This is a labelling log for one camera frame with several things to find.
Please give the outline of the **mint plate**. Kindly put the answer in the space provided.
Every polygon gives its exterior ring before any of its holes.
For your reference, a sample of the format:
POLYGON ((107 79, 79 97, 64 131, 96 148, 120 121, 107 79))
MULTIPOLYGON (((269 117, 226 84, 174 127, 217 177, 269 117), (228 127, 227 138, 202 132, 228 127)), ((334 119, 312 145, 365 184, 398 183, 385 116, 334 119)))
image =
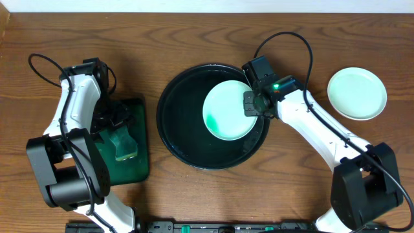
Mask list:
POLYGON ((257 122, 256 116, 245 116, 243 95, 251 87, 237 80, 214 86, 207 94, 202 117, 208 131, 221 140, 237 140, 247 135, 257 122))
POLYGON ((387 91, 381 79, 359 67, 336 72, 329 80, 327 96, 339 114, 353 120, 377 117, 387 104, 387 91))

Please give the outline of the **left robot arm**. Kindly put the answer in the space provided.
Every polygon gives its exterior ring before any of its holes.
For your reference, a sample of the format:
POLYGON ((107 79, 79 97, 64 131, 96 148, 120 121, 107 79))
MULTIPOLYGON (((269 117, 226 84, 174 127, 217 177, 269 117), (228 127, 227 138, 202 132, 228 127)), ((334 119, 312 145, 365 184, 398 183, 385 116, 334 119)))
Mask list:
POLYGON ((109 170, 96 147, 100 132, 127 129, 135 120, 128 107, 110 99, 114 72, 99 58, 59 70, 54 118, 26 145, 43 200, 87 216, 104 232, 138 232, 135 211, 111 192, 109 170))

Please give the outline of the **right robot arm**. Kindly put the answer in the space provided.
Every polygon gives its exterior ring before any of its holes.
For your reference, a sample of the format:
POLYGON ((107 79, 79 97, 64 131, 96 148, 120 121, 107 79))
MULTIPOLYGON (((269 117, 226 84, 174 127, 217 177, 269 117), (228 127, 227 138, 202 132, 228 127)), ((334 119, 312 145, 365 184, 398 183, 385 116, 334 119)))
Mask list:
POLYGON ((321 232, 376 229, 372 220, 404 200, 393 150, 361 139, 335 120, 294 76, 279 77, 264 56, 244 64, 251 85, 245 115, 277 118, 294 128, 333 172, 331 209, 319 217, 321 232))

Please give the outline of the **mint plate front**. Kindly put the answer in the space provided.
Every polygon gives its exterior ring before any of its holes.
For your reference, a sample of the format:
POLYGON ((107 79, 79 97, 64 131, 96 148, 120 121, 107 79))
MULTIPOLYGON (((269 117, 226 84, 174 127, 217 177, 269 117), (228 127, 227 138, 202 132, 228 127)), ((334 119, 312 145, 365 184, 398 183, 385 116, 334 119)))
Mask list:
POLYGON ((327 96, 339 114, 353 120, 377 117, 387 104, 387 91, 381 79, 359 67, 336 72, 329 80, 327 96))

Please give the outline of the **green yellow sponge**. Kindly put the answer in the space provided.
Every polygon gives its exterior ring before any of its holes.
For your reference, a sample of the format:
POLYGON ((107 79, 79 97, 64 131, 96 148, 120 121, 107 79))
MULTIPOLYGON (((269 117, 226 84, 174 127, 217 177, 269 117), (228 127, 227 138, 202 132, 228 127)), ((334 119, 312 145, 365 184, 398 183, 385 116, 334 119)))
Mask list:
POLYGON ((129 134, 127 126, 122 126, 109 132, 109 140, 115 148, 115 159, 124 161, 138 155, 138 146, 135 139, 129 134))

